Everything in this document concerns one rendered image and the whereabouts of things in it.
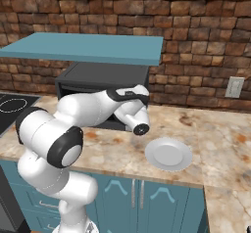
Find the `white wall socket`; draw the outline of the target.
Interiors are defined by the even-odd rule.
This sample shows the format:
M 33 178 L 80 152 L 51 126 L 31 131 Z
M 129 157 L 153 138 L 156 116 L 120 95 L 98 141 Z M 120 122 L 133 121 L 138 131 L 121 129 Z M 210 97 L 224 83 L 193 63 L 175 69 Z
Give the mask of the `white wall socket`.
M 244 80 L 244 77 L 231 76 L 228 80 L 226 88 L 226 97 L 238 98 L 240 96 Z

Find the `teal drawer front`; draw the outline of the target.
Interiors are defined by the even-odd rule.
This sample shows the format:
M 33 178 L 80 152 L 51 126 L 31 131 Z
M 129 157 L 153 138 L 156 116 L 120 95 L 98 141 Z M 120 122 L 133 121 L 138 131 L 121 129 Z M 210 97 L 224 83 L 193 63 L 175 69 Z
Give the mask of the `teal drawer front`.
M 23 214 L 29 228 L 41 233 L 52 233 L 52 230 L 47 228 L 47 224 L 60 224 L 60 217 L 58 215 L 33 210 L 23 210 Z
M 46 208 L 39 204 L 41 200 L 45 204 L 59 205 L 59 201 L 39 193 L 35 188 L 27 184 L 18 173 L 18 163 L 0 160 L 4 173 L 22 209 L 38 212 L 58 214 L 58 210 Z

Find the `white round plate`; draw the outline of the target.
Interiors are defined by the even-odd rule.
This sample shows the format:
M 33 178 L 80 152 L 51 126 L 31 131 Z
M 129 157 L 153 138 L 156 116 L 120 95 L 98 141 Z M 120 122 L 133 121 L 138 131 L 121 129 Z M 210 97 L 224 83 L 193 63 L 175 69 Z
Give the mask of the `white round plate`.
M 161 170 L 182 171 L 191 165 L 192 152 L 184 143 L 174 138 L 162 137 L 147 144 L 145 158 Z

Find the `teal cupboard door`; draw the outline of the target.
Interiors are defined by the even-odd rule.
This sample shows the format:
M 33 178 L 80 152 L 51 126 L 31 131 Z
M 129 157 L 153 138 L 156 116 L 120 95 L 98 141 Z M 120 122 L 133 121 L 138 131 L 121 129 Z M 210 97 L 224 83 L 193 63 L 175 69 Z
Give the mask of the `teal cupboard door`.
M 144 181 L 137 233 L 208 233 L 204 191 L 187 186 Z
M 94 174 L 98 183 L 95 207 L 100 233 L 136 233 L 137 191 L 135 179 L 135 208 L 131 207 L 131 178 Z

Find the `teal wall shelf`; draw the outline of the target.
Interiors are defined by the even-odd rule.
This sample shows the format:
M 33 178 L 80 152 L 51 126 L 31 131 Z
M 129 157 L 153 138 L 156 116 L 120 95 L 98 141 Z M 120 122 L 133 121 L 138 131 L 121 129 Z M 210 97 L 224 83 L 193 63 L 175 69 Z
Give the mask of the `teal wall shelf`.
M 0 49 L 2 58 L 158 66 L 158 36 L 36 32 Z

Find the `black hob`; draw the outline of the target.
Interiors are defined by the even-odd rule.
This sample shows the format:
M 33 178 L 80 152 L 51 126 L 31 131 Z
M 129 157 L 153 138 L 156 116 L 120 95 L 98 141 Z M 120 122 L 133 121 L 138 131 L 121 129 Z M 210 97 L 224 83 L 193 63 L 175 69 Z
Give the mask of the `black hob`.
M 37 95 L 0 92 L 0 138 L 24 109 L 34 106 L 40 99 Z

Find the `dark grey toaster oven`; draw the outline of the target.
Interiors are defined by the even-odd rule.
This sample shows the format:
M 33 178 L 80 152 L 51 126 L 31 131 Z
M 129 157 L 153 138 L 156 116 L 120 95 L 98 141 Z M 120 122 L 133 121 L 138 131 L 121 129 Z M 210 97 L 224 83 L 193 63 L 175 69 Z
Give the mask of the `dark grey toaster oven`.
M 55 80 L 55 117 L 79 127 L 149 131 L 146 66 L 73 63 Z

